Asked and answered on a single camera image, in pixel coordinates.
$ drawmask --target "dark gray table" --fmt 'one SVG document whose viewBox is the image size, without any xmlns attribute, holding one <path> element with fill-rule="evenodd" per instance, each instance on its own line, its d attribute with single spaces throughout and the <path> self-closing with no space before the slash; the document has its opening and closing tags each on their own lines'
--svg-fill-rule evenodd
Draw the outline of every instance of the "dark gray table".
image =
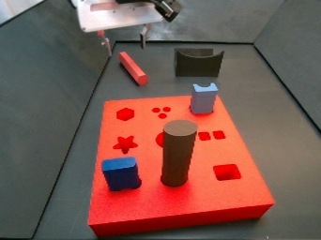
<svg viewBox="0 0 321 240">
<path fill-rule="evenodd" d="M 283 2 L 182 0 L 150 39 L 253 43 Z M 138 40 L 142 28 L 110 30 L 111 42 Z M 34 236 L 107 60 L 70 0 L 0 24 L 0 238 Z"/>
<path fill-rule="evenodd" d="M 176 78 L 174 48 L 226 51 L 221 74 L 214 78 Z M 126 51 L 150 75 L 139 87 L 121 67 L 117 55 Z M 35 239 L 94 239 L 87 225 L 91 179 L 106 100 L 182 96 L 193 83 L 216 82 L 276 206 L 258 220 L 248 220 L 162 232 L 137 238 L 266 239 L 321 237 L 320 133 L 292 94 L 275 76 L 252 45 L 117 43 L 114 57 L 101 78 L 52 192 Z"/>
</svg>

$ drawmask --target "red block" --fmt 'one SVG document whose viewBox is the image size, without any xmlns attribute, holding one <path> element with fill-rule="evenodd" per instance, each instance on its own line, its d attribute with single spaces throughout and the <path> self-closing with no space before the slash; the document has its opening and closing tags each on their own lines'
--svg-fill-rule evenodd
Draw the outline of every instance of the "red block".
<svg viewBox="0 0 321 240">
<path fill-rule="evenodd" d="M 98 236 L 261 218 L 273 206 L 272 193 L 221 98 L 216 100 L 214 112 L 206 115 L 192 114 L 190 103 L 192 96 L 106 102 L 89 219 Z M 117 112 L 125 108 L 135 112 L 129 121 L 117 118 Z M 170 112 L 159 118 L 165 108 Z M 222 130 L 226 138 L 196 138 L 189 181 L 181 187 L 168 187 L 161 182 L 161 133 L 169 121 L 177 119 L 192 120 L 200 132 Z M 113 147 L 119 137 L 129 136 L 137 147 L 125 154 Z M 137 158 L 142 186 L 111 192 L 102 161 L 125 156 Z"/>
<path fill-rule="evenodd" d="M 142 86 L 149 83 L 149 76 L 141 67 L 135 64 L 134 60 L 129 56 L 126 52 L 121 52 L 118 55 L 118 59 L 127 69 L 130 75 L 135 79 L 137 83 Z"/>
<path fill-rule="evenodd" d="M 103 37 L 105 34 L 106 34 L 106 31 L 105 31 L 105 30 L 101 30 L 101 31 L 97 32 L 97 36 L 99 36 L 99 37 Z"/>
</svg>

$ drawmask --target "red foam board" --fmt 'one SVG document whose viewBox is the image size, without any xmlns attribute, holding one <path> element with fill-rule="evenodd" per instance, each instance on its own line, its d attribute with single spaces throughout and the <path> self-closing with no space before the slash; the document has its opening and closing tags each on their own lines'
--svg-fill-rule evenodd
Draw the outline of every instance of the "red foam board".
<svg viewBox="0 0 321 240">
<path fill-rule="evenodd" d="M 272 193 L 221 98 L 212 114 L 193 115 L 190 104 L 192 96 L 106 102 L 89 219 L 98 236 L 261 218 L 273 206 Z M 118 119 L 129 109 L 129 117 Z M 177 119 L 192 120 L 202 134 L 196 138 L 189 181 L 181 187 L 168 187 L 161 182 L 159 134 Z M 214 131 L 225 138 L 216 138 Z M 114 147 L 119 137 L 135 143 L 126 154 Z M 111 192 L 102 161 L 123 156 L 137 158 L 142 186 Z"/>
</svg>

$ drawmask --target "hexagon-shaped hole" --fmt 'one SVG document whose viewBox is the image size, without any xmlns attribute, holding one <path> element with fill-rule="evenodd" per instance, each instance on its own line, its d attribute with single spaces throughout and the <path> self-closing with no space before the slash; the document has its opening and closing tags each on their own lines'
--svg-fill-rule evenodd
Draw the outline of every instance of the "hexagon-shaped hole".
<svg viewBox="0 0 321 240">
<path fill-rule="evenodd" d="M 135 116 L 135 111 L 130 108 L 125 108 L 117 111 L 117 118 L 123 121 L 129 121 Z"/>
</svg>

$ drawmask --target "gray surface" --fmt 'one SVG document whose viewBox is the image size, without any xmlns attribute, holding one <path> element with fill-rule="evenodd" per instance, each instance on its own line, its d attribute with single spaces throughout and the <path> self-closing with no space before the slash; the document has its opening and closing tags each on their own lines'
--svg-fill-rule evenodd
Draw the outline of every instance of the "gray surface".
<svg viewBox="0 0 321 240">
<path fill-rule="evenodd" d="M 289 0 L 254 45 L 321 129 L 321 1 Z"/>
<path fill-rule="evenodd" d="M 180 0 L 172 23 L 151 25 L 150 40 L 253 43 L 284 0 Z M 139 40 L 143 26 L 107 31 L 110 39 Z"/>
<path fill-rule="evenodd" d="M 225 50 L 220 77 L 176 78 L 176 48 Z M 150 75 L 146 86 L 138 86 L 121 67 L 117 54 L 122 51 L 130 54 Z M 142 51 L 139 44 L 118 43 L 82 121 L 36 239 L 95 238 L 87 217 L 105 101 L 190 95 L 193 83 L 210 83 L 213 80 L 271 187 L 276 206 L 260 220 L 127 237 L 321 238 L 320 133 L 253 46 L 159 43 Z"/>
<path fill-rule="evenodd" d="M 32 237 L 106 54 L 66 0 L 0 28 L 0 237 Z"/>
</svg>

